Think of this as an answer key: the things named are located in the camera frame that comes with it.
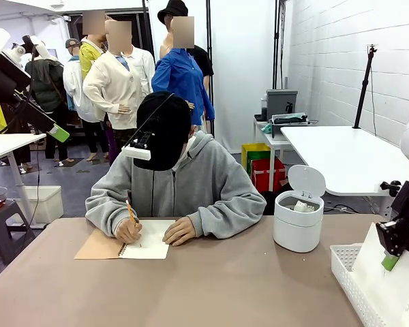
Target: yellow crate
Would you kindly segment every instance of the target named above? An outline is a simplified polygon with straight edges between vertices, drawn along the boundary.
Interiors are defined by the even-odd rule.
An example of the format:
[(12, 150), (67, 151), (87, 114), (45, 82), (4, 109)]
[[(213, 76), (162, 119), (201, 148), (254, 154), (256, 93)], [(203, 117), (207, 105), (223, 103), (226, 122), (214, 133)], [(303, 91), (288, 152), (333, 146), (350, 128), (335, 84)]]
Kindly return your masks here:
[(241, 146), (241, 164), (247, 170), (247, 152), (250, 151), (270, 151), (265, 143), (247, 143)]

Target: white paper page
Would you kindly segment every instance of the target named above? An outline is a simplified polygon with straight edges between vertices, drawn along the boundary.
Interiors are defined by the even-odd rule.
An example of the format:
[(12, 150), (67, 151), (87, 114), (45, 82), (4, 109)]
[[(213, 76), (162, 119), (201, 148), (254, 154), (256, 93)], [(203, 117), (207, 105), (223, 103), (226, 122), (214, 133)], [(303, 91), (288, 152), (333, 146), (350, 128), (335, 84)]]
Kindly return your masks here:
[(382, 266), (384, 257), (373, 223), (354, 262), (353, 277), (370, 304), (394, 325), (401, 321), (409, 302), (409, 252), (403, 252), (391, 272)]
[(165, 231), (175, 220), (140, 220), (141, 239), (129, 244), (120, 255), (123, 259), (165, 259), (169, 246), (162, 242)]

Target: table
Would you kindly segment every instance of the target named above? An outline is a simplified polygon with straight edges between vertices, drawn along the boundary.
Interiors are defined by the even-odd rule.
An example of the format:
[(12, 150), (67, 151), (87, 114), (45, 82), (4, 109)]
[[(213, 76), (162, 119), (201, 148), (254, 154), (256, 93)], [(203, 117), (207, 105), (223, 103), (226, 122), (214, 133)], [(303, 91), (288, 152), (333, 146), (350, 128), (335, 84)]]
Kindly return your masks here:
[(291, 143), (287, 141), (283, 134), (276, 135), (276, 140), (273, 139), (271, 134), (265, 134), (261, 129), (267, 125), (266, 122), (258, 122), (255, 118), (253, 118), (253, 141), (256, 141), (256, 129), (260, 131), (262, 134), (265, 144), (269, 146), (271, 149), (270, 153), (270, 178), (269, 178), (269, 191), (273, 191), (273, 181), (274, 181), (274, 159), (275, 159), (275, 151), (280, 150), (279, 160), (283, 163), (284, 162), (284, 151), (285, 150), (292, 150)]
[(409, 160), (400, 149), (363, 129), (284, 127), (282, 133), (300, 158), (323, 174), (330, 194), (382, 196), (381, 211), (387, 214), (392, 198), (380, 184), (409, 181)]
[(24, 145), (31, 144), (32, 142), (41, 140), (46, 137), (46, 134), (1, 134), (0, 135), (0, 158), (7, 156), (11, 165), (12, 175), (14, 176), (15, 186), (20, 196), (22, 206), (28, 221), (31, 220), (32, 210), (30, 207), (29, 199), (27, 198), (25, 184), (21, 180), (20, 171), (15, 162), (13, 150), (19, 149)]
[(330, 245), (363, 242), (375, 215), (325, 215), (294, 253), (273, 218), (227, 240), (200, 238), (165, 260), (73, 260), (94, 227), (52, 222), (0, 275), (0, 327), (362, 326), (331, 272)]

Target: robotic arm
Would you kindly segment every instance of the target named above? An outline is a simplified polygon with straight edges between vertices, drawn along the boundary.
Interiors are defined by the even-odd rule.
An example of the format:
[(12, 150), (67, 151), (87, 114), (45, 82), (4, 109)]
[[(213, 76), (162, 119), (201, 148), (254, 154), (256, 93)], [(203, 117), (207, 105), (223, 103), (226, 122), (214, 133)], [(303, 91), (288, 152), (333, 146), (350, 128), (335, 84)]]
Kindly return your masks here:
[[(409, 159), (409, 123), (400, 144), (403, 154)], [(391, 271), (404, 252), (409, 251), (409, 182), (406, 181), (395, 198), (392, 209), (397, 216), (390, 222), (377, 223), (380, 243), (385, 248), (386, 257), (382, 265)]]
[(20, 64), (24, 54), (35, 50), (44, 59), (57, 59), (48, 53), (45, 45), (36, 36), (24, 36), (23, 45), (14, 45), (11, 50), (3, 50), (9, 39), (10, 34), (0, 29), (0, 104), (9, 104), (14, 114), (22, 120), (64, 142), (70, 135), (44, 114), (42, 109), (28, 98), (30, 95), (23, 94), (31, 84), (31, 77), (21, 69)]

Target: brick wall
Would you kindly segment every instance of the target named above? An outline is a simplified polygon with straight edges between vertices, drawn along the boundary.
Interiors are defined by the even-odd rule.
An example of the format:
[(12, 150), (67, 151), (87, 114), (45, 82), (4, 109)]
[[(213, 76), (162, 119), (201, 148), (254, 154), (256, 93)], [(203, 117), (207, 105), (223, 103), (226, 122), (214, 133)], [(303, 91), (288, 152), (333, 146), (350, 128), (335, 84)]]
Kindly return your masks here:
[[(399, 144), (409, 121), (409, 0), (293, 0), (289, 88), (297, 111), (321, 125), (352, 125), (376, 44), (373, 94), (379, 137)], [(371, 79), (361, 127), (374, 132)]]

